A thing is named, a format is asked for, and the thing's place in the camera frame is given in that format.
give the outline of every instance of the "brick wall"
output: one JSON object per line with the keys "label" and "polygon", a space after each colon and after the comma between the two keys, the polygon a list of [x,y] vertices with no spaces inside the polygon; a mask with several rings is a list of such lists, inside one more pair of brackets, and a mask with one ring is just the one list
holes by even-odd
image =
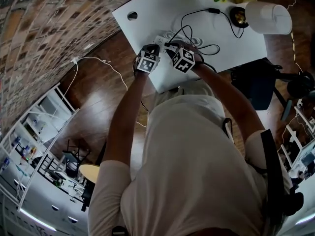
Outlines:
{"label": "brick wall", "polygon": [[129,0],[0,0],[0,127],[72,67],[74,56],[119,30],[111,12]]}

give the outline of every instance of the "white t-shirt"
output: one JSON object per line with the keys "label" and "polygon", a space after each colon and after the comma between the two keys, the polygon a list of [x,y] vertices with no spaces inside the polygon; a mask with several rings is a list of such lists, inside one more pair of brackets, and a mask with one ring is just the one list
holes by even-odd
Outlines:
{"label": "white t-shirt", "polygon": [[[132,236],[187,236],[211,227],[260,235],[266,177],[225,135],[223,118],[222,104],[208,95],[178,96],[157,106],[136,178],[131,181],[124,163],[101,164],[89,208],[90,235],[111,235],[121,215]],[[247,139],[245,150],[247,162],[266,169],[260,132]],[[283,177],[288,189],[284,167]]]}

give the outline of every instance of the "man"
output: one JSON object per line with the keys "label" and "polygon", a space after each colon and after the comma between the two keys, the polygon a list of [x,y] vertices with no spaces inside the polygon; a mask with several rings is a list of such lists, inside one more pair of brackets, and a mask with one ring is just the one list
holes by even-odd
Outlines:
{"label": "man", "polygon": [[[192,71],[202,80],[157,95],[142,168],[131,181],[133,132],[148,78],[136,73],[110,125],[89,209],[91,236],[111,235],[117,225],[132,236],[245,236],[266,230],[266,176],[254,169],[266,169],[264,127],[250,102],[219,74],[203,64]],[[222,130],[225,115],[215,96],[241,130],[246,159]],[[282,170],[288,190],[283,165]]]}

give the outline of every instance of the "white table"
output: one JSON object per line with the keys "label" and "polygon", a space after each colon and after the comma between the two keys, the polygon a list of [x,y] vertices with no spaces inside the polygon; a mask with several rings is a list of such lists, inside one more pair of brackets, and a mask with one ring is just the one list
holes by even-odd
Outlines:
{"label": "white table", "polygon": [[[153,42],[157,35],[166,31],[176,32],[181,28],[181,18],[187,13],[205,8],[218,8],[225,14],[235,5],[231,2],[214,2],[213,0],[132,0],[113,12],[115,19],[124,32],[136,54],[141,48]],[[138,14],[137,19],[130,21],[130,12]],[[250,27],[245,29],[242,38],[237,39],[223,14],[199,12],[184,18],[184,25],[193,29],[193,37],[203,40],[203,45],[218,44],[221,51],[214,56],[204,56],[205,62],[220,72],[267,56],[264,36],[254,32]],[[239,28],[234,27],[240,35]],[[214,47],[202,49],[204,53],[213,53]],[[181,82],[196,79],[193,72],[184,74],[170,66],[170,58],[162,55],[150,79],[156,90],[161,93],[178,86]]]}

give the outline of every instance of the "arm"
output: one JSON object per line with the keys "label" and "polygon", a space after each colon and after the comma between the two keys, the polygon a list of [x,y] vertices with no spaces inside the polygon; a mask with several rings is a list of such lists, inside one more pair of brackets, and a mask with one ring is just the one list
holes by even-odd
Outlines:
{"label": "arm", "polygon": [[244,142],[255,131],[264,130],[251,103],[232,84],[205,65],[194,67],[192,71],[211,87],[231,113],[241,130]]}
{"label": "arm", "polygon": [[103,161],[115,160],[130,166],[134,125],[148,73],[137,72],[134,81],[119,103],[110,124]]}

